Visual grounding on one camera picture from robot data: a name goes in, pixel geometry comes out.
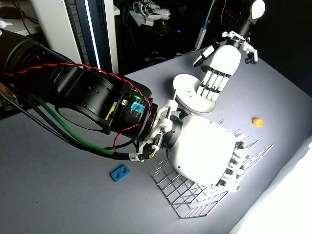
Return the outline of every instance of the white led strip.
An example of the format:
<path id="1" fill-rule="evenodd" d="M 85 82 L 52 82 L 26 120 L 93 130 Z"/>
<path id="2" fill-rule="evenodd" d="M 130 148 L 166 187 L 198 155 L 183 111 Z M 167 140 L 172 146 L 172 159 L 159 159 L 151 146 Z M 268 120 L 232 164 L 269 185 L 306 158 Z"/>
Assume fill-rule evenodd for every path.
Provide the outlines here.
<path id="1" fill-rule="evenodd" d="M 90 10 L 89 10 L 88 0 L 84 0 L 84 4 L 85 4 L 86 10 L 87 10 L 87 16 L 88 16 L 88 22 L 89 22 L 89 27 L 90 27 L 90 32 L 91 32 L 92 44 L 93 44 L 93 49 L 94 49 L 94 53 L 96 55 L 96 60 L 97 60 L 97 67 L 99 69 L 101 69 L 100 64 L 99 64 L 99 60 L 98 60 L 98 50 L 97 50 L 96 40 L 94 38 L 93 26 L 92 26 L 92 21 L 91 21 L 91 15 L 90 15 Z"/>

